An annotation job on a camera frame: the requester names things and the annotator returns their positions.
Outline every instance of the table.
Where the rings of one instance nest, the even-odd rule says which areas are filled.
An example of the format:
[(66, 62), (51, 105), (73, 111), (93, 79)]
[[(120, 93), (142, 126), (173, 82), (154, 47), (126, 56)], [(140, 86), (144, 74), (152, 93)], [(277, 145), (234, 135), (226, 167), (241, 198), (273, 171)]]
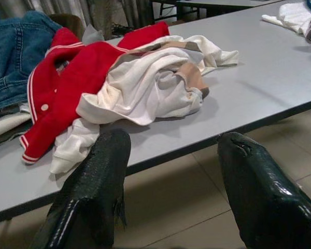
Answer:
[[(200, 18), (200, 8), (206, 9), (206, 16), (211, 17), (219, 14), (219, 9), (226, 10), (227, 12), (234, 12), (238, 10), (248, 9), (252, 7), (263, 6), (267, 4), (272, 4), (276, 2), (281, 2), (284, 0), (150, 0), (150, 7), (153, 13), (152, 3), (161, 4), (171, 4), (176, 6), (177, 14), (170, 15), (168, 17), (160, 17), (157, 20), (166, 19), (169, 17), (177, 17), (177, 19), (182, 19), (182, 17), (188, 13), (197, 12), (197, 18)], [(197, 10), (184, 12), (183, 7), (197, 8)]]
[(189, 7), (208, 8), (210, 6), (241, 6), (241, 7), (258, 7), (266, 4), (281, 2), (283, 0), (179, 0), (178, 5)]
[[(281, 4), (171, 27), (171, 34), (203, 34), (223, 50), (237, 49), (239, 64), (204, 76), (210, 94), (196, 114), (147, 127), (128, 121), (107, 126), (131, 136), (128, 174), (213, 145), (223, 132), (245, 133), (311, 108), (311, 45), (260, 21), (262, 14), (276, 15)], [(62, 175), (49, 175), (51, 152), (25, 166), (22, 151), (17, 139), (0, 147), (0, 221), (50, 203), (64, 182)]]
[(252, 7), (263, 6), (266, 4), (276, 3), (283, 0), (266, 0), (266, 1), (253, 1), (253, 0), (179, 0), (177, 9), (182, 10), (183, 7), (196, 7), (205, 8), (206, 16), (212, 17), (224, 13), (231, 13), (234, 11), (244, 10)]

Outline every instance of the white cloth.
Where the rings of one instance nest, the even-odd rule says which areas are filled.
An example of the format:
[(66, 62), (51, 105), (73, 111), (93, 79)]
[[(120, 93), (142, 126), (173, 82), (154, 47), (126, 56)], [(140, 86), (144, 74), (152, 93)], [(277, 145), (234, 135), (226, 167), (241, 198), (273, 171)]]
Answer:
[(128, 119), (141, 126), (157, 117), (197, 112), (203, 101), (201, 91), (189, 88), (187, 79), (175, 72), (187, 62), (197, 65), (203, 73), (219, 65), (237, 64), (238, 51), (222, 51), (201, 35), (188, 39), (162, 37), (137, 49), (166, 41), (195, 42), (201, 52), (169, 47), (112, 67), (97, 95), (82, 94), (76, 112), (92, 123)]
[(31, 119), (27, 104), (20, 105), (20, 112), (8, 114), (0, 118), (0, 135)]
[(105, 40), (103, 32), (101, 30), (97, 31), (91, 24), (89, 24), (84, 31), (82, 43), (84, 45), (89, 45), (103, 40)]
[(238, 62), (238, 51), (223, 51), (213, 42), (208, 40), (203, 35), (193, 35), (189, 38), (184, 39), (179, 35), (169, 35), (160, 37), (153, 42), (140, 46), (136, 49), (142, 49), (148, 47), (150, 45), (163, 43), (163, 42), (194, 42), (197, 43), (199, 49), (203, 53), (203, 60), (197, 65), (202, 75), (205, 75), (213, 70), (215, 70), (218, 66), (231, 66), (236, 65)]
[(66, 131), (56, 137), (50, 172), (66, 173), (83, 161), (99, 137), (99, 125), (82, 118), (75, 119)]
[(294, 30), (298, 34), (305, 34), (311, 21), (311, 12), (305, 3), (284, 4), (280, 6), (277, 17), (262, 15), (262, 19)]

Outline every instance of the clothing pile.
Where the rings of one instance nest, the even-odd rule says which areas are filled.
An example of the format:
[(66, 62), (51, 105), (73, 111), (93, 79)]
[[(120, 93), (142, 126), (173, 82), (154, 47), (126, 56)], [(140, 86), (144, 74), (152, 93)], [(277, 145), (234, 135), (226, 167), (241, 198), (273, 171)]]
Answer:
[[(222, 51), (202, 35), (169, 35), (164, 22), (127, 33), (113, 46), (99, 41), (101, 33), (90, 27), (86, 42), (80, 42), (71, 30), (35, 11), (13, 20), (11, 44), (3, 46), (0, 39), (0, 53), (7, 53), (0, 66), (9, 65), (0, 68), (0, 115), (16, 107), (24, 115), (19, 122), (31, 118), (32, 126), (20, 136), (27, 164), (54, 143), (54, 174), (88, 155), (99, 125), (128, 119), (146, 126), (157, 117), (197, 112), (209, 94), (202, 75), (238, 60), (237, 51)], [(8, 26), (1, 22), (12, 20), (0, 21), (0, 30)]]
[(311, 11), (305, 3), (284, 4), (278, 16), (262, 15), (262, 20), (303, 34), (311, 43)]

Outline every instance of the denim jacket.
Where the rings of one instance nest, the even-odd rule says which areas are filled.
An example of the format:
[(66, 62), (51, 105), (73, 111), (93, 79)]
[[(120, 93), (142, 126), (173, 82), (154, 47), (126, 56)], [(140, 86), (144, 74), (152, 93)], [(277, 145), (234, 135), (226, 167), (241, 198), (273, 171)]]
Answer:
[(41, 12), (0, 20), (0, 109), (27, 102), (29, 74), (61, 26)]

